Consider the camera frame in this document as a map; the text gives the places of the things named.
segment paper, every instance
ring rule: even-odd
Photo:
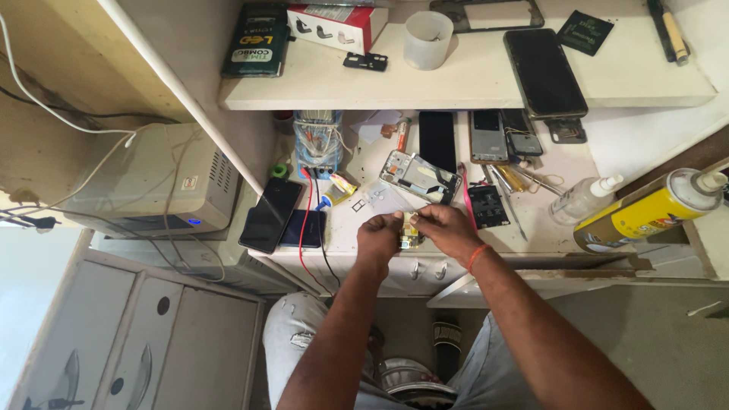
[[[365,112],[359,120],[349,126],[352,131],[359,135],[359,138],[363,139],[368,144],[372,144],[377,141],[378,138],[382,138],[380,130],[384,124],[397,124],[402,114],[400,111],[394,109],[379,109],[376,111]]]

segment red and white box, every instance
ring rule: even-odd
[[[292,4],[291,35],[298,39],[364,55],[387,24],[387,9]]]

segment tape roll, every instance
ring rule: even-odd
[[[271,175],[279,178],[286,178],[288,173],[289,168],[286,166],[285,163],[277,163],[273,166],[273,170],[271,171]]]

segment person's right hand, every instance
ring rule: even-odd
[[[418,214],[411,217],[410,224],[463,267],[473,252],[483,245],[466,215],[452,206],[432,204],[420,208]]]

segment hand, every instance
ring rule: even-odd
[[[394,214],[376,215],[363,223],[357,231],[358,264],[374,263],[384,280],[387,277],[387,264],[399,252],[400,233],[402,232],[403,215],[401,211]]]
[[[483,245],[463,212],[447,205],[428,205],[410,219],[438,249],[466,267],[476,249]]]

